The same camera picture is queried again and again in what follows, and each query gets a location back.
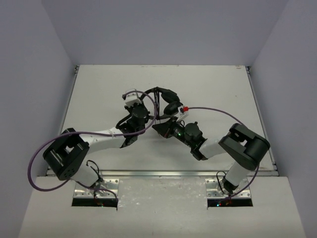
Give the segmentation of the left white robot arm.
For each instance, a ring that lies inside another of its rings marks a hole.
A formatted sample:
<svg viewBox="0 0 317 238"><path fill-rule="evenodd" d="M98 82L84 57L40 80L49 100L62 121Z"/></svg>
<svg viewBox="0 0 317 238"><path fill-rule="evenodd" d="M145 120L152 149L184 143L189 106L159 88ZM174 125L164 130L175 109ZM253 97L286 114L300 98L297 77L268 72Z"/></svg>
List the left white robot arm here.
<svg viewBox="0 0 317 238"><path fill-rule="evenodd" d="M138 135L130 133L145 129L150 112L142 105L128 109L127 121L118 127L101 131L106 136L72 134L55 140L43 153L43 158L59 180L74 180L94 191L106 187L106 182L92 167L85 165L91 153L110 148L124 148L134 143Z"/></svg>

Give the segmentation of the black headphones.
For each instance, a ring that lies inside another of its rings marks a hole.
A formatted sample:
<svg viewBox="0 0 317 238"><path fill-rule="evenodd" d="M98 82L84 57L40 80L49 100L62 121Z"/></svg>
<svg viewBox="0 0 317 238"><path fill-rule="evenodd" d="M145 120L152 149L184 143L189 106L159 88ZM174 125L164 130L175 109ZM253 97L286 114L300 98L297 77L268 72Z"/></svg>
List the black headphones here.
<svg viewBox="0 0 317 238"><path fill-rule="evenodd" d="M183 106L177 93L170 89L154 87L146 90L145 93L148 95L153 93L155 108L157 110L157 120L168 119L175 116L178 113L178 107ZM167 103L162 115L160 115L160 99L163 99Z"/></svg>

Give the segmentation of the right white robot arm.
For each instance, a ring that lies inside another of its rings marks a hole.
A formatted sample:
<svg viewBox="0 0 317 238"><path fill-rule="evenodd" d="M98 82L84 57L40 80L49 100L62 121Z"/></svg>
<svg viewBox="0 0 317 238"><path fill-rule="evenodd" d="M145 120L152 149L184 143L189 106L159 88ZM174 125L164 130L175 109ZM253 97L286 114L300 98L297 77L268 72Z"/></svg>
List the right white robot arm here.
<svg viewBox="0 0 317 238"><path fill-rule="evenodd" d="M197 122L182 125L176 118L152 128L164 138L174 137L187 145L198 161L225 153L230 155L234 163L219 185L227 195L232 195L248 173L259 167L270 149L268 140L239 123L233 124L228 133L217 140L205 138Z"/></svg>

